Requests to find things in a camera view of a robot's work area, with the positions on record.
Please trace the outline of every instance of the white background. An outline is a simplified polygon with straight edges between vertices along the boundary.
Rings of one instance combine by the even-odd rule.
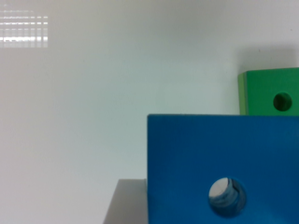
[[[239,73],[298,65],[297,0],[0,3],[49,17],[46,48],[0,48],[1,224],[102,223],[148,114],[238,114]]]

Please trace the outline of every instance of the round hole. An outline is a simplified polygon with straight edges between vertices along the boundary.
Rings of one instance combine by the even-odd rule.
[[[217,180],[208,193],[212,210],[221,217],[236,217],[245,207],[246,193],[242,185],[235,179]]]
[[[281,92],[274,97],[273,105],[279,111],[287,111],[292,106],[292,98],[288,93]]]

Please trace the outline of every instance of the wooden block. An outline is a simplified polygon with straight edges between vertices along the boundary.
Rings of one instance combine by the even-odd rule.
[[[241,115],[299,115],[299,68],[248,71],[238,86]]]

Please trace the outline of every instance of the hole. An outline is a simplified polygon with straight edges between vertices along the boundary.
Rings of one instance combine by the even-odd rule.
[[[208,200],[212,210],[221,217],[236,217],[246,204],[246,192],[235,179],[217,180],[209,190]]]
[[[273,105],[279,111],[287,111],[292,106],[292,98],[288,93],[281,92],[274,97]]]

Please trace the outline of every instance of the gray surface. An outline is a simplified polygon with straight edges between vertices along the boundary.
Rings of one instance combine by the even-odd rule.
[[[148,224],[146,180],[119,180],[104,224]]]

